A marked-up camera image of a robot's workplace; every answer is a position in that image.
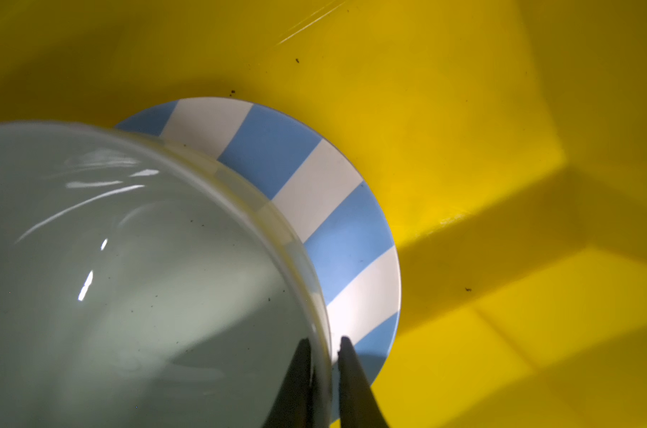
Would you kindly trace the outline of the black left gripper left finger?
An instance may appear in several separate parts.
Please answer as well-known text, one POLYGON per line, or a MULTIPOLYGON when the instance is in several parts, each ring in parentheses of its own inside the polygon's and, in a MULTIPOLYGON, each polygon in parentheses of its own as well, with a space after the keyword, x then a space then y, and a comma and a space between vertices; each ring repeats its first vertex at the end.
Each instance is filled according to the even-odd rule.
POLYGON ((289 363, 264 428, 306 428, 312 426, 312 351, 302 339, 289 363))

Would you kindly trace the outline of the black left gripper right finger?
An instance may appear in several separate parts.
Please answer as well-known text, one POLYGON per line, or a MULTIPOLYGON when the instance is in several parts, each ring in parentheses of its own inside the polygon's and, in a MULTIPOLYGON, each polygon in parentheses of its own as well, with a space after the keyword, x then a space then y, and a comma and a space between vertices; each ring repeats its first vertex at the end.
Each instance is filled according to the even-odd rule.
POLYGON ((343 336, 338 353, 339 421, 342 428, 389 428, 371 391, 351 340, 343 336))

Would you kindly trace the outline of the light green bowl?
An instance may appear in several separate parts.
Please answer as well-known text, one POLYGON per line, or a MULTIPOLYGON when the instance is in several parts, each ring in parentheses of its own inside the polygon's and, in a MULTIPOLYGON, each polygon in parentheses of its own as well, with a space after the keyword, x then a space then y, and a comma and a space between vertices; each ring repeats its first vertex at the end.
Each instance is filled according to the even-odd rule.
POLYGON ((321 287, 267 204, 180 144, 0 124, 0 427, 263 427, 302 339, 330 424, 321 287))

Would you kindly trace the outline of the yellow plastic bin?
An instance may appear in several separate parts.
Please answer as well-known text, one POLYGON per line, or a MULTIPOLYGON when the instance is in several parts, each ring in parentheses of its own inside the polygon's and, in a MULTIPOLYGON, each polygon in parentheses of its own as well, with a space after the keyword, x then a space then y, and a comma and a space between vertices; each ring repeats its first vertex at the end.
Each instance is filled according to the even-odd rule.
POLYGON ((0 1, 0 121, 236 96, 398 246, 393 427, 647 427, 647 1, 0 1))

